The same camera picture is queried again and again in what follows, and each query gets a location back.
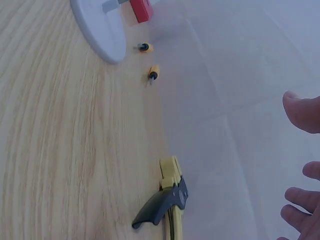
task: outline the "yellow wire terminal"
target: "yellow wire terminal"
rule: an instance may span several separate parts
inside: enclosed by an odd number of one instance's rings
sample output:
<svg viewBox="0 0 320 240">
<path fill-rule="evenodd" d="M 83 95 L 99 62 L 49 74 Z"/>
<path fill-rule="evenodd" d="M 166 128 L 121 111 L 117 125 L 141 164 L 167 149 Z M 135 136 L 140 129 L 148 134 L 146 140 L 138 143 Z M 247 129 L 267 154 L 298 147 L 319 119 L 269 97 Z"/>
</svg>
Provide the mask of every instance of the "yellow wire terminal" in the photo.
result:
<svg viewBox="0 0 320 240">
<path fill-rule="evenodd" d="M 153 81 L 159 77 L 159 74 L 160 74 L 159 65 L 153 65 L 152 67 L 150 67 L 150 70 L 148 73 L 148 81 L 150 85 L 152 85 Z"/>
<path fill-rule="evenodd" d="M 139 43 L 136 48 L 142 53 L 151 53 L 154 51 L 154 47 L 148 42 Z"/>
</svg>

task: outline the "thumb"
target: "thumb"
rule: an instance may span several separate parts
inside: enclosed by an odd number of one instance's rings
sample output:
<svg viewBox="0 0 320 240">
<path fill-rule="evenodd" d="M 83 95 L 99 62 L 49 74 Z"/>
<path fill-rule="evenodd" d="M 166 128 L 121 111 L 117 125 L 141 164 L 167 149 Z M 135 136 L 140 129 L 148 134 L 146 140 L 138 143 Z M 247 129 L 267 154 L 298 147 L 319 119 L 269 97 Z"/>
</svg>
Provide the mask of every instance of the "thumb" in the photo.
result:
<svg viewBox="0 0 320 240">
<path fill-rule="evenodd" d="M 282 102 L 293 125 L 311 134 L 320 133 L 320 97 L 300 99 L 295 93 L 287 91 Z"/>
</svg>

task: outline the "yellow crimping tool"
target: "yellow crimping tool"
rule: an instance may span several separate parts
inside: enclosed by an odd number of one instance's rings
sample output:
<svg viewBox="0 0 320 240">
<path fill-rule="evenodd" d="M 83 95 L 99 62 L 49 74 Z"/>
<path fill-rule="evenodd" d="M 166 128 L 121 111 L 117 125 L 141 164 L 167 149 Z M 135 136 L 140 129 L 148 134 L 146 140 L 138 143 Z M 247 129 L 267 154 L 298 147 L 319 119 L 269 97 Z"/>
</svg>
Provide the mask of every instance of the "yellow crimping tool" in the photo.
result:
<svg viewBox="0 0 320 240">
<path fill-rule="evenodd" d="M 162 180 L 160 191 L 143 206 L 132 222 L 138 229 L 142 223 L 158 225 L 165 216 L 166 240 L 182 240 L 182 215 L 188 190 L 175 156 L 160 160 Z"/>
</svg>

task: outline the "finger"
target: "finger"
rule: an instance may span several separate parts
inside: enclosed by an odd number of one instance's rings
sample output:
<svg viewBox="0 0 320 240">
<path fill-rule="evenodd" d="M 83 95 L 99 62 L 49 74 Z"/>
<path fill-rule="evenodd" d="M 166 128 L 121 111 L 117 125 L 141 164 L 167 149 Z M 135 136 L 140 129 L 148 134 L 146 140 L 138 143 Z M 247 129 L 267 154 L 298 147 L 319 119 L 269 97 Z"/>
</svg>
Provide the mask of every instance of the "finger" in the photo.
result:
<svg viewBox="0 0 320 240">
<path fill-rule="evenodd" d="M 319 161 L 308 162 L 306 165 L 304 165 L 302 169 L 302 173 L 308 178 L 316 179 L 320 181 L 320 162 Z"/>
<path fill-rule="evenodd" d="M 294 206 L 285 205 L 281 209 L 281 217 L 301 233 L 302 225 L 310 214 L 304 213 Z"/>
<path fill-rule="evenodd" d="M 285 199 L 293 204 L 299 205 L 313 214 L 318 202 L 320 201 L 320 192 L 307 191 L 298 187 L 290 187 L 284 194 Z"/>
<path fill-rule="evenodd" d="M 282 98 L 285 113 L 291 123 L 308 133 L 320 133 L 320 97 L 299 99 L 287 91 Z"/>
</svg>

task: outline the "black plastic handle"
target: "black plastic handle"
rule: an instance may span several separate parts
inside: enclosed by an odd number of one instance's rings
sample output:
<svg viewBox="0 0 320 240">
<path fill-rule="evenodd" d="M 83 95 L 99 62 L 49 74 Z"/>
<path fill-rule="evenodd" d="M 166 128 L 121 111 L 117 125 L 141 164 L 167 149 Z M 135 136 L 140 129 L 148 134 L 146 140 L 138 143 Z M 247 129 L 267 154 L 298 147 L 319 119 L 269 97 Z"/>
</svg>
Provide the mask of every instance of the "black plastic handle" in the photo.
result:
<svg viewBox="0 0 320 240">
<path fill-rule="evenodd" d="M 184 178 L 173 185 L 172 188 L 165 188 L 153 195 L 139 211 L 132 222 L 132 227 L 138 229 L 142 223 L 151 222 L 158 225 L 166 212 L 173 206 L 178 206 L 181 210 L 186 207 L 188 190 Z"/>
</svg>

